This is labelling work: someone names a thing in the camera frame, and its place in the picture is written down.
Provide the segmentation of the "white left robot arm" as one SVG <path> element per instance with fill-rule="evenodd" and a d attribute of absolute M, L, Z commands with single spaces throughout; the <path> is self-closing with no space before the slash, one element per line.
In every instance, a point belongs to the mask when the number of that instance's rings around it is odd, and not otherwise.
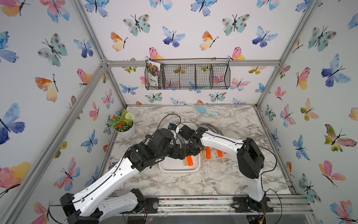
<path fill-rule="evenodd" d="M 61 207 L 69 224 L 98 224 L 121 213 L 147 212 L 147 199 L 139 189 L 113 200 L 107 197 L 121 184 L 146 168 L 151 168 L 165 158 L 183 160 L 200 152 L 201 133 L 184 125 L 178 128 L 170 124 L 143 141 L 132 145 L 113 168 L 98 180 L 76 193 L 61 197 Z"/>

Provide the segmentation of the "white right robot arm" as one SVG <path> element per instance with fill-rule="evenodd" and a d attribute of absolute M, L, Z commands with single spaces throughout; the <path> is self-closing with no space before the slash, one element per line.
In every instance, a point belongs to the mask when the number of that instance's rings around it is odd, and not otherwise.
<path fill-rule="evenodd" d="M 185 156 L 197 155 L 201 147 L 218 149 L 235 156 L 239 171 L 247 178 L 248 207 L 253 211 L 263 209 L 266 193 L 263 190 L 261 175 L 263 173 L 265 157 L 253 139 L 231 139 L 209 131 L 204 127 L 193 130 L 187 125 L 177 128 L 175 132 L 187 142 L 187 144 L 181 146 L 184 149 L 183 153 Z"/>

